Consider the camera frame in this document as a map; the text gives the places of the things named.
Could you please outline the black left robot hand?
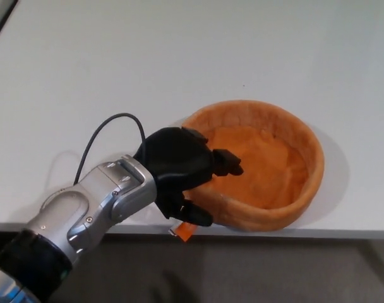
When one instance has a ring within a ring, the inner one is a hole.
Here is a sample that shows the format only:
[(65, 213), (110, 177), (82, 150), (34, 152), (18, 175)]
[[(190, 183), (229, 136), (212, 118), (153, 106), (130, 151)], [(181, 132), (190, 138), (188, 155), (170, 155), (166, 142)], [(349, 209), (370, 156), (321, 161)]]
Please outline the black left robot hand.
[(152, 174), (155, 204), (167, 219), (209, 227), (213, 216), (185, 198), (184, 192), (206, 184), (214, 175), (241, 175), (241, 159), (226, 149), (209, 149), (195, 129), (168, 127), (148, 136), (134, 158)]

